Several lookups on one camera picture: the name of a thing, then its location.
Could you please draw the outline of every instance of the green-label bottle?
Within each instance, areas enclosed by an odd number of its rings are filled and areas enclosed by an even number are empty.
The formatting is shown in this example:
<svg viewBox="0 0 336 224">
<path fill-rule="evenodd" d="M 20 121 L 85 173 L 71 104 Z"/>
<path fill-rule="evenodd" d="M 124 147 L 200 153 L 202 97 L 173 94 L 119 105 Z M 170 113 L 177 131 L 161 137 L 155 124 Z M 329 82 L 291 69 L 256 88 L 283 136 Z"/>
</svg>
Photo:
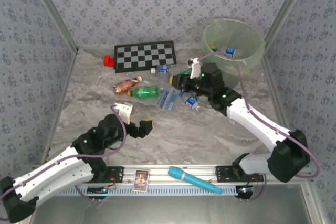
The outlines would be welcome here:
<svg viewBox="0 0 336 224">
<path fill-rule="evenodd" d="M 149 87 L 139 87 L 137 89 L 131 90 L 127 92 L 129 97 L 136 97 L 139 99 L 144 98 L 155 98 L 159 96 L 157 86 L 149 86 Z"/>
</svg>

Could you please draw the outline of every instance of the water bottle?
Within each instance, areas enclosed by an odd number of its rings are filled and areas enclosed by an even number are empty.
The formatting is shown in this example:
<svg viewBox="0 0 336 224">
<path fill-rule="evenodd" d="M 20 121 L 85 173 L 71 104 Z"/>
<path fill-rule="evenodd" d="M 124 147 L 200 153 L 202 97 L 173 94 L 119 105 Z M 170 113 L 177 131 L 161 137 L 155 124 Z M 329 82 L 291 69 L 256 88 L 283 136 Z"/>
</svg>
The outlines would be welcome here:
<svg viewBox="0 0 336 224">
<path fill-rule="evenodd" d="M 179 90 L 169 83 L 169 65 L 158 65 L 156 69 L 151 69 L 158 77 L 159 101 L 157 106 L 162 110 L 172 110 L 179 97 Z"/>
<path fill-rule="evenodd" d="M 190 109 L 196 110 L 199 112 L 204 110 L 203 107 L 199 105 L 197 101 L 197 97 L 194 94 L 183 93 L 183 94 L 180 94 L 180 96 L 184 104 L 188 106 Z"/>
<path fill-rule="evenodd" d="M 127 92 L 129 97 L 136 97 L 139 99 L 144 98 L 155 98 L 159 96 L 157 86 L 149 86 L 149 87 L 139 87 L 137 89 L 131 90 Z"/>
<path fill-rule="evenodd" d="M 158 77 L 158 87 L 160 92 L 169 84 L 169 65 L 158 65 L 156 68 L 151 69 L 152 74 Z"/>
</svg>

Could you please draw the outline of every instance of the brown bottle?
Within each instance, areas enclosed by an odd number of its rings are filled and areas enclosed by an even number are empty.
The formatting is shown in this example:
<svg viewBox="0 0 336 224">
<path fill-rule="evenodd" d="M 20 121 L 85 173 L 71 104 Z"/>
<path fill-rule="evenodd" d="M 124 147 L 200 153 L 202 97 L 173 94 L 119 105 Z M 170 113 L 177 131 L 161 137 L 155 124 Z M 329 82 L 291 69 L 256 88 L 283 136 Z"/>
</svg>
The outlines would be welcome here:
<svg viewBox="0 0 336 224">
<path fill-rule="evenodd" d="M 133 79 L 119 82 L 118 84 L 113 86 L 113 90 L 115 91 L 116 94 L 122 95 L 126 93 L 127 91 L 129 91 L 131 87 L 133 87 L 134 85 L 138 84 L 141 81 L 142 81 L 142 78 L 138 76 Z"/>
</svg>

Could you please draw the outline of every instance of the blue microphone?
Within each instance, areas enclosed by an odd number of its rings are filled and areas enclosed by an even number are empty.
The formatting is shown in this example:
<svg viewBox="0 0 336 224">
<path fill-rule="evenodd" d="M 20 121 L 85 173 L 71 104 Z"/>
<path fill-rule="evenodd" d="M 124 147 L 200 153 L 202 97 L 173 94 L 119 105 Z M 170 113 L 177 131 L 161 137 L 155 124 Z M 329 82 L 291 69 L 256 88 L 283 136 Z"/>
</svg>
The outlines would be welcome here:
<svg viewBox="0 0 336 224">
<path fill-rule="evenodd" d="M 169 168 L 168 174 L 173 178 L 184 180 L 194 186 L 203 188 L 204 190 L 211 191 L 217 194 L 223 193 L 223 191 L 220 188 L 216 187 L 215 185 L 200 178 L 196 178 L 195 176 L 188 174 L 175 166 L 171 166 Z"/>
</svg>

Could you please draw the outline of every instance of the cable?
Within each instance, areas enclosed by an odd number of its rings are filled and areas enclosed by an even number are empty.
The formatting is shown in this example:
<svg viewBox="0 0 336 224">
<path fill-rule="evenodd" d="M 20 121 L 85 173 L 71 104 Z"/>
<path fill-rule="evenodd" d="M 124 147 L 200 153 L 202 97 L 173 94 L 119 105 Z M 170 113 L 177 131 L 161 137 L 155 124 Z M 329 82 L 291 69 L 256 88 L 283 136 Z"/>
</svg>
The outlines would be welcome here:
<svg viewBox="0 0 336 224">
<path fill-rule="evenodd" d="M 115 176 L 113 174 L 110 174 L 108 176 L 113 178 L 113 184 L 112 185 L 114 186 L 114 189 L 116 190 L 117 189 L 117 179 L 115 178 Z"/>
<path fill-rule="evenodd" d="M 101 199 L 95 199 L 95 198 L 90 198 L 89 196 L 86 196 L 85 194 L 83 194 L 80 190 L 79 190 L 79 188 L 78 188 L 78 186 L 75 186 L 75 189 L 76 189 L 76 191 L 78 192 L 78 194 L 80 195 L 80 196 L 82 196 L 84 199 L 87 199 L 87 200 L 89 200 L 89 201 L 91 201 L 91 202 L 101 202 Z"/>
<path fill-rule="evenodd" d="M 259 193 L 256 197 L 254 197 L 254 198 L 252 198 L 252 199 L 249 199 L 249 200 L 247 200 L 247 199 L 243 199 L 243 201 L 252 201 L 252 200 L 259 199 L 259 198 L 264 194 L 264 192 L 266 191 L 267 176 L 266 176 L 265 173 L 264 173 L 264 181 L 265 181 L 264 186 L 262 187 L 260 193 Z"/>
<path fill-rule="evenodd" d="M 250 176 L 250 180 L 248 181 L 248 183 L 246 184 L 245 187 L 247 187 L 247 186 L 251 183 L 251 178 L 254 178 L 254 179 L 256 180 L 256 182 L 257 182 L 257 187 L 256 187 L 256 189 L 258 189 L 259 181 L 258 181 L 257 177 L 254 176 L 253 174 Z"/>
<path fill-rule="evenodd" d="M 127 135 L 127 132 L 126 132 L 126 127 L 124 125 L 124 122 L 123 120 L 120 118 L 119 114 L 115 111 L 115 109 L 113 108 L 114 105 L 112 105 L 110 108 L 113 112 L 113 114 L 115 114 L 115 116 L 117 117 L 117 119 L 119 120 L 120 124 L 121 124 L 121 127 L 122 127 L 122 131 L 123 131 L 123 139 L 122 139 L 122 142 L 120 144 L 120 146 L 112 151 L 112 152 L 109 152 L 109 153 L 105 153 L 105 154 L 101 154 L 101 155 L 89 155 L 89 154 L 76 154 L 76 155 L 70 155 L 70 156 L 67 156 L 67 157 L 63 157 L 59 160 L 57 160 L 56 162 L 50 164 L 49 166 L 47 166 L 46 168 L 42 169 L 41 171 L 39 171 L 38 173 L 34 174 L 32 177 L 26 179 L 24 182 L 22 182 L 21 184 L 19 185 L 16 185 L 14 187 L 12 187 L 11 189 L 5 191 L 1 196 L 0 196 L 0 200 L 2 200 L 4 197 L 6 197 L 8 194 L 10 194 L 11 192 L 13 192 L 14 190 L 16 190 L 17 188 L 19 188 L 20 186 L 22 185 L 25 185 L 26 183 L 32 181 L 33 179 L 35 179 L 36 177 L 40 176 L 41 174 L 43 174 L 44 172 L 46 172 L 47 170 L 51 169 L 52 167 L 54 167 L 56 165 L 56 163 L 61 163 L 65 160 L 68 160 L 70 158 L 75 158 L 75 157 L 80 157 L 80 158 L 103 158 L 103 157 L 108 157 L 108 156 L 111 156 L 113 155 L 114 153 L 117 153 L 121 148 L 123 148 L 124 144 L 125 144 L 125 141 L 126 141 L 126 135 Z M 0 221 L 8 221 L 9 219 L 5 219 L 5 218 L 1 218 L 0 217 Z"/>
<path fill-rule="evenodd" d="M 224 52 L 212 52 L 206 56 L 203 56 L 201 58 L 199 58 L 198 60 L 201 61 L 201 60 L 204 60 L 206 57 L 209 57 L 211 55 L 225 55 Z M 312 178 L 316 178 L 319 174 L 320 174 L 320 164 L 319 164 L 319 161 L 317 160 L 317 158 L 314 156 L 314 154 L 308 150 L 303 144 L 301 144 L 299 141 L 297 141 L 295 138 L 293 138 L 292 136 L 290 136 L 289 134 L 285 133 L 285 132 L 282 132 L 280 130 L 278 130 L 276 127 L 272 126 L 271 124 L 269 124 L 268 122 L 264 121 L 263 119 L 261 119 L 250 107 L 250 104 L 248 103 L 248 97 L 247 97 L 247 92 L 244 88 L 244 85 L 243 85 L 243 77 L 242 77 L 242 74 L 240 73 L 240 69 L 239 67 L 237 66 L 237 63 L 236 63 L 236 60 L 232 58 L 232 61 L 234 62 L 235 64 L 235 67 L 237 69 L 237 72 L 238 72 L 238 75 L 239 75 L 239 80 L 240 80 L 240 84 L 241 84 L 241 88 L 243 90 L 243 95 L 244 95 L 244 101 L 245 101 L 245 105 L 246 105 L 246 108 L 247 110 L 251 113 L 251 115 L 254 116 L 255 119 L 257 119 L 259 122 L 261 122 L 262 124 L 264 124 L 265 126 L 269 127 L 270 129 L 272 129 L 273 131 L 277 132 L 278 134 L 288 138 L 289 140 L 291 140 L 292 142 L 294 142 L 295 144 L 297 144 L 300 148 L 302 148 L 311 158 L 312 160 L 314 161 L 315 165 L 316 165 L 316 171 L 313 175 L 300 175 L 300 174 L 297 174 L 295 175 L 296 177 L 299 177 L 299 178 L 306 178 L 306 179 L 312 179 Z"/>
</svg>

